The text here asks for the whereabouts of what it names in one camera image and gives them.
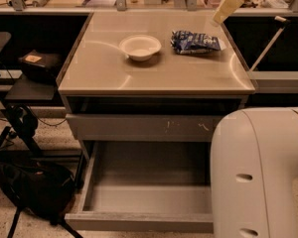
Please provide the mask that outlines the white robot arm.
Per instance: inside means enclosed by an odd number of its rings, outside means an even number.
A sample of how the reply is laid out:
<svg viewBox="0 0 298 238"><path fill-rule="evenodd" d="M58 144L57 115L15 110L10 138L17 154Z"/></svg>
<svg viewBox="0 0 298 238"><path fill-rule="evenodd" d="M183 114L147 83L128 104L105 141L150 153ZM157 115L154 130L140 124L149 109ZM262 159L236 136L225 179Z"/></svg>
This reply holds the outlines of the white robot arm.
<svg viewBox="0 0 298 238"><path fill-rule="evenodd" d="M247 108L218 124L211 145L216 238L297 238L298 107Z"/></svg>

